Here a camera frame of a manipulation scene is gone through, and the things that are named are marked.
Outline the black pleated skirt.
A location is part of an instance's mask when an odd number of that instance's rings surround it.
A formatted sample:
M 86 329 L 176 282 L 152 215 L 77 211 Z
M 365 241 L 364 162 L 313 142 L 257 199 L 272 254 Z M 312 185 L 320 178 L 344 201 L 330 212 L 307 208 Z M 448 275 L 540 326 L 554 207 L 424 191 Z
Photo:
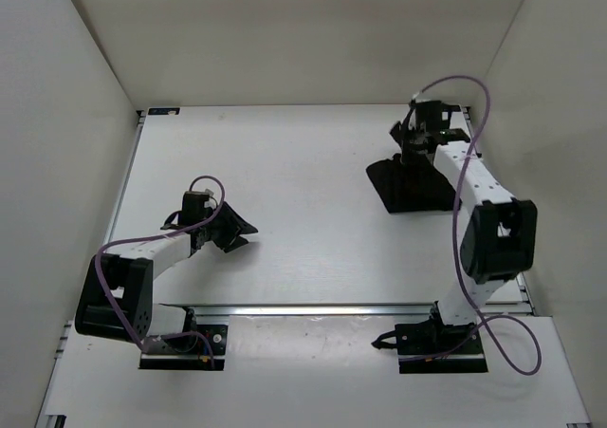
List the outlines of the black pleated skirt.
M 389 214 L 448 212 L 455 190 L 445 176 L 420 156 L 418 166 L 402 166 L 400 153 L 370 164 L 366 174 Z

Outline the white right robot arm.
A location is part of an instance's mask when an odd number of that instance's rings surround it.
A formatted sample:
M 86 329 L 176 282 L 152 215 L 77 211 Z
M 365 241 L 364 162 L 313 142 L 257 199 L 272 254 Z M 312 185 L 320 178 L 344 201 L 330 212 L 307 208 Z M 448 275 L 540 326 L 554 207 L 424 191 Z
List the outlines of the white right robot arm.
M 426 344 L 447 352 L 459 341 L 458 326 L 476 322 L 477 311 L 495 291 L 534 262 L 538 210 L 506 189 L 475 153 L 469 131 L 452 124 L 441 112 L 428 124 L 411 112 L 395 124 L 391 135 L 402 156 L 428 162 L 454 189 L 457 208 L 469 222 L 453 241 L 457 282 L 436 303 L 440 320 L 425 329 Z

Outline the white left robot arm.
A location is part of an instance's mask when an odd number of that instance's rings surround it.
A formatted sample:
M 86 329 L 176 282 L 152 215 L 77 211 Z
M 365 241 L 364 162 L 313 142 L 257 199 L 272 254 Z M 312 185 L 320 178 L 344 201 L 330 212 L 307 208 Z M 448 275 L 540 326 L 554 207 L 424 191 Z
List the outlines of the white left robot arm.
M 247 245 L 247 236 L 257 232 L 228 203 L 213 207 L 206 196 L 199 207 L 172 212 L 158 240 L 122 240 L 123 251 L 103 251 L 91 258 L 76 310 L 76 331 L 140 344 L 148 353 L 168 349 L 181 355 L 197 348 L 211 354 L 198 334 L 192 308 L 153 302 L 154 281 L 207 243 L 228 253 Z

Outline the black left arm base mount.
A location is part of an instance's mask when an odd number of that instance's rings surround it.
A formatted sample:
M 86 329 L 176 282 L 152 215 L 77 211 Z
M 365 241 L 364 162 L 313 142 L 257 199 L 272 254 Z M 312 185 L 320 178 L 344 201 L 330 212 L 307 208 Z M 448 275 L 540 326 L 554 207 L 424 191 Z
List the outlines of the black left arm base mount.
M 142 353 L 138 368 L 163 371 L 223 371 L 229 338 L 227 317 L 208 317 L 185 309 L 184 331 L 197 331 L 196 335 L 160 339 Z

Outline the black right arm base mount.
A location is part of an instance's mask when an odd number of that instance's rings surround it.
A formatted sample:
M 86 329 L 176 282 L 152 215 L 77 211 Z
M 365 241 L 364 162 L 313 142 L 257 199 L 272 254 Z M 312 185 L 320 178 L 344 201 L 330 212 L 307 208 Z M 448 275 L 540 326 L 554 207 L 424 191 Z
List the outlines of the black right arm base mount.
M 428 319 L 396 324 L 371 346 L 395 350 L 400 374 L 482 374 L 488 372 L 484 348 L 475 325 L 443 326 Z

